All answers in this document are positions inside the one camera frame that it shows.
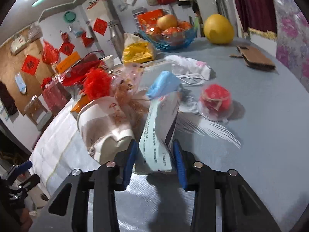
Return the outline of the person left hand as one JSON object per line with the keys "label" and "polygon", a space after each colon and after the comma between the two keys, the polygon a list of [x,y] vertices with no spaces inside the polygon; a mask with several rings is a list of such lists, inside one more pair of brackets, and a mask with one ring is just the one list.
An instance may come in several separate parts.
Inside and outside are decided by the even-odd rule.
{"label": "person left hand", "polygon": [[33,224],[32,218],[27,212],[23,213],[20,216],[20,222],[21,222],[20,232],[28,232]]}

